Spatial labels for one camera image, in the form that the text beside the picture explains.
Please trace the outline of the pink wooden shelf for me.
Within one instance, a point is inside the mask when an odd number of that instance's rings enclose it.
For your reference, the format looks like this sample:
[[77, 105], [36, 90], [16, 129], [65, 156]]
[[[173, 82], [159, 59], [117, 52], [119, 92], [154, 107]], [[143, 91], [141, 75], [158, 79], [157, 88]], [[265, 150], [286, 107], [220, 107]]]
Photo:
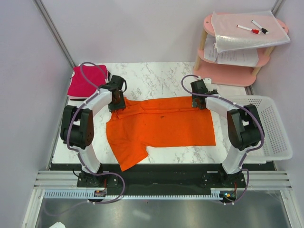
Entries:
[[[254, 67], [223, 65], [206, 60], [204, 58], [204, 47], [207, 36], [210, 35], [215, 37], [211, 24], [211, 16], [212, 14], [208, 15], [203, 22], [203, 31], [197, 50], [194, 74], [201, 77], [209, 77], [215, 84], [243, 87], [252, 85], [255, 82], [260, 69], [270, 61], [271, 52], [276, 46], [255, 48], [258, 53], [259, 61]], [[278, 20], [278, 22], [285, 32], [288, 33], [288, 28], [285, 23], [280, 20]]]

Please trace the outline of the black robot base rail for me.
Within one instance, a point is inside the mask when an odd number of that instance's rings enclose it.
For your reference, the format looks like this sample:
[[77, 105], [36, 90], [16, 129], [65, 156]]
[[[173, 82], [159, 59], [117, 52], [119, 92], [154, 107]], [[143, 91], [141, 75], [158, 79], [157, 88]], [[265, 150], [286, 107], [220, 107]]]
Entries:
[[[178, 195], [208, 194], [212, 188], [241, 189], [246, 185], [244, 178], [233, 187], [214, 187], [207, 181], [206, 174], [216, 173], [220, 164], [139, 164], [121, 171], [117, 164], [103, 164], [104, 183], [100, 188], [117, 195]], [[67, 171], [78, 179], [79, 164], [52, 164], [51, 171]]]

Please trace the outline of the orange t shirt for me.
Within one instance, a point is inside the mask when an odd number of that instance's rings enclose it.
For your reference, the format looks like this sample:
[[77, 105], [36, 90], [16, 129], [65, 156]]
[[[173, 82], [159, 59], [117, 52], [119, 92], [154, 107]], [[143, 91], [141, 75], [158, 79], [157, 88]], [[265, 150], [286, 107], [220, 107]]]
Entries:
[[126, 171], [148, 157], [147, 147], [215, 146], [211, 112], [192, 107], [190, 96], [125, 100], [112, 113], [106, 136], [115, 158]]

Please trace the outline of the printed paper sheets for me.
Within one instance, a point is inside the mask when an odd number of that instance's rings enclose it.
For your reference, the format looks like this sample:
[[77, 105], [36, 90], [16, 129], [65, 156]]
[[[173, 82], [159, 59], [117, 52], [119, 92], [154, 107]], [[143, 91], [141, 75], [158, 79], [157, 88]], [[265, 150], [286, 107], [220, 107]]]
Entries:
[[208, 35], [204, 47], [204, 58], [206, 60], [223, 65], [242, 67], [255, 67], [259, 61], [256, 49], [241, 49], [218, 53], [215, 43], [215, 37]]

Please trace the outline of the red capped whiteboard marker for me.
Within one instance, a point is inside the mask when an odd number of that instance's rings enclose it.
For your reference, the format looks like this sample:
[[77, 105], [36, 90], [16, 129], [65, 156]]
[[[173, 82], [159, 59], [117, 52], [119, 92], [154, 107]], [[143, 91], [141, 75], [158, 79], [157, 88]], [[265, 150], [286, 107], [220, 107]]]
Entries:
[[250, 31], [250, 32], [252, 32], [254, 34], [260, 34], [260, 32], [261, 32], [258, 29], [252, 29], [252, 28], [248, 28], [248, 27], [245, 27], [245, 26], [241, 26], [241, 25], [237, 25], [237, 27], [240, 28], [240, 29], [243, 29], [243, 30]]

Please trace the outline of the translucent plastic pouch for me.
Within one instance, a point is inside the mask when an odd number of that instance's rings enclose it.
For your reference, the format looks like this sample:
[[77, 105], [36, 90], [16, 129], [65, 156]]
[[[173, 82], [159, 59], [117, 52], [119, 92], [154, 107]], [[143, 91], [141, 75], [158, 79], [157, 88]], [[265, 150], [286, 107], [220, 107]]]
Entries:
[[290, 43], [271, 11], [211, 16], [217, 52], [266, 48]]

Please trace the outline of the white plastic basket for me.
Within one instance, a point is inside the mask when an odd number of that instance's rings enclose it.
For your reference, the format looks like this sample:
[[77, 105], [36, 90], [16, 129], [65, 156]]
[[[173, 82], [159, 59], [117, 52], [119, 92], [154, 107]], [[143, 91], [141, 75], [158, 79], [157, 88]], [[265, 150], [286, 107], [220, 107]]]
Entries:
[[250, 152], [244, 163], [266, 163], [289, 160], [293, 156], [292, 147], [274, 101], [260, 95], [234, 95], [228, 100], [244, 106], [256, 106], [265, 133], [263, 147]]

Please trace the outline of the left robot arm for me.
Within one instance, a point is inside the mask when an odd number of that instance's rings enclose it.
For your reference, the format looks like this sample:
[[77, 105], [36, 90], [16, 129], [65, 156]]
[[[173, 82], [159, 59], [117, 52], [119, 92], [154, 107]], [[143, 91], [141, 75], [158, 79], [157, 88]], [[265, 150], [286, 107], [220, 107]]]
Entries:
[[77, 187], [101, 187], [105, 181], [103, 168], [93, 148], [94, 116], [105, 106], [113, 113], [126, 108], [124, 91], [126, 80], [113, 75], [110, 82], [99, 88], [81, 104], [64, 108], [60, 138], [67, 148], [77, 153], [82, 170]]

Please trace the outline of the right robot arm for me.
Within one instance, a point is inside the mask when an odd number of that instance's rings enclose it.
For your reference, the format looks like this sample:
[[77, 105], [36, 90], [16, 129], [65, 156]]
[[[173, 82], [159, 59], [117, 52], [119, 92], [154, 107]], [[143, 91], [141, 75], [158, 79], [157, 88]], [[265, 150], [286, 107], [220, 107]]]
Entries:
[[202, 79], [191, 84], [192, 106], [208, 109], [226, 118], [231, 147], [216, 173], [206, 174], [212, 186], [233, 187], [244, 178], [241, 168], [248, 151], [263, 140], [265, 134], [257, 108], [240, 106], [223, 97], [217, 90], [209, 91]]

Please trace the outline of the black capped whiteboard marker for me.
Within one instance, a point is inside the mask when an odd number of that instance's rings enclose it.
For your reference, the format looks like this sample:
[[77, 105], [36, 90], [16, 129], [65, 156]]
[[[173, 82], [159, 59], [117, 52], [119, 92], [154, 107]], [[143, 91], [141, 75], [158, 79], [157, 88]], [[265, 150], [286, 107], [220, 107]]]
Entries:
[[255, 26], [257, 26], [260, 30], [261, 30], [261, 32], [262, 33], [264, 33], [265, 35], [268, 35], [269, 34], [269, 31], [266, 29], [266, 28], [264, 28], [264, 27], [262, 27], [259, 23], [257, 23], [255, 20], [252, 20], [251, 21]]

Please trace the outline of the folded magenta t shirt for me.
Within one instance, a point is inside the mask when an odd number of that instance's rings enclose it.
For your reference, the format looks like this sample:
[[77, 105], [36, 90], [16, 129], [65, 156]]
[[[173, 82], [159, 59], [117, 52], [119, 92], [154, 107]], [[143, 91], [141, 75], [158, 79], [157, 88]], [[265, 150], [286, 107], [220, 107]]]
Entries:
[[[88, 64], [83, 66], [83, 73], [95, 86], [106, 84], [107, 79], [105, 76], [108, 77], [109, 73], [105, 65], [98, 66], [102, 69], [103, 73], [96, 66], [89, 66]], [[83, 77], [79, 66], [74, 67], [73, 70], [67, 96], [74, 99], [88, 98], [96, 91], [96, 88]]]

